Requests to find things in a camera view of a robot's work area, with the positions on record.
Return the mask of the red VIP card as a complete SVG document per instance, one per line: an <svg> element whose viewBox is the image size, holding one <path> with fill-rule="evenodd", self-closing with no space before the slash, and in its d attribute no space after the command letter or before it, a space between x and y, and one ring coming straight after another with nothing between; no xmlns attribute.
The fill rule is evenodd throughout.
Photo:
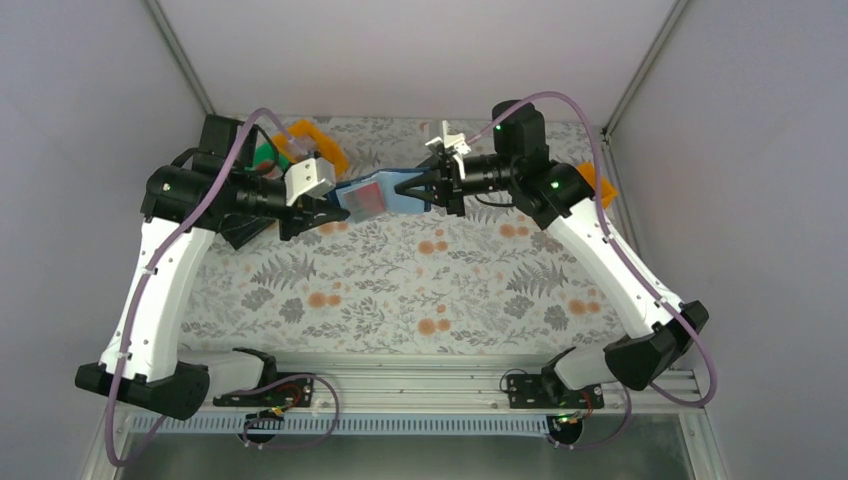
<svg viewBox="0 0 848 480"><path fill-rule="evenodd" d="M345 194L351 214L359 219L368 219L386 211L381 187L378 183L357 186Z"/></svg>

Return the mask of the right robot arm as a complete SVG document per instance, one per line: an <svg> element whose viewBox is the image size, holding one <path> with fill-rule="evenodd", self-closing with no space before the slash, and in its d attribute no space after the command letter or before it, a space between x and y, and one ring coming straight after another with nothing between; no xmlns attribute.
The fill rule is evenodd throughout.
<svg viewBox="0 0 848 480"><path fill-rule="evenodd" d="M654 386L692 345L708 310L664 285L605 218L595 187L576 167L551 160L544 117L530 100L503 101L492 117L487 129L494 153L472 155L474 138L443 127L427 144L434 166L399 183L396 193L462 216L465 198L508 192L518 210L588 271L625 332L607 346L572 348L555 357L547 367L555 384L568 390L610 381L638 391Z"/></svg>

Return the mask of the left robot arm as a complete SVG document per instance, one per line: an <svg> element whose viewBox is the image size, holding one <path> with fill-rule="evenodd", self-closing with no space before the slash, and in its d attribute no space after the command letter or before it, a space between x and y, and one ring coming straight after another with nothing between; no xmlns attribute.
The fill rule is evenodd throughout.
<svg viewBox="0 0 848 480"><path fill-rule="evenodd" d="M339 146L306 120L270 136L256 117L208 115L198 144L146 183L128 298L100 358L77 369L76 386L186 420L207 401L272 385L270 354L179 353L193 281L216 237L237 248L270 224L286 241L344 220L328 194L347 167Z"/></svg>

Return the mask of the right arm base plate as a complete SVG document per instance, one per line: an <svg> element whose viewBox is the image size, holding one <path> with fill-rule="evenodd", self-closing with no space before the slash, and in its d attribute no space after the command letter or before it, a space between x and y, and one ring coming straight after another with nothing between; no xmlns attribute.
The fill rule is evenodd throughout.
<svg viewBox="0 0 848 480"><path fill-rule="evenodd" d="M508 372L500 382L512 409L601 409L605 406L599 384L581 390L567 389L556 376Z"/></svg>

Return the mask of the blue leather card holder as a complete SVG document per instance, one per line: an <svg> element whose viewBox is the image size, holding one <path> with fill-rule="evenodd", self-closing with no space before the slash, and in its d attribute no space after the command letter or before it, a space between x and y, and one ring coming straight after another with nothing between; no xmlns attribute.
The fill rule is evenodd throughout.
<svg viewBox="0 0 848 480"><path fill-rule="evenodd" d="M395 192L395 186L423 174L425 168L386 168L339 183L328 194L336 206L347 210L348 221L365 222L383 214L420 215L430 210L423 200Z"/></svg>

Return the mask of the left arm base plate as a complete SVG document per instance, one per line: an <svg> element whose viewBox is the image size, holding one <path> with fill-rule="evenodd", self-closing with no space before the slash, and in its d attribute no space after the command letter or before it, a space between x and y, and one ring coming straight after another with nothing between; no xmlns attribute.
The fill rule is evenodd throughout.
<svg viewBox="0 0 848 480"><path fill-rule="evenodd" d="M215 397L216 407L258 409L306 408L311 405L315 379L308 373L279 372L277 378L250 392L238 391Z"/></svg>

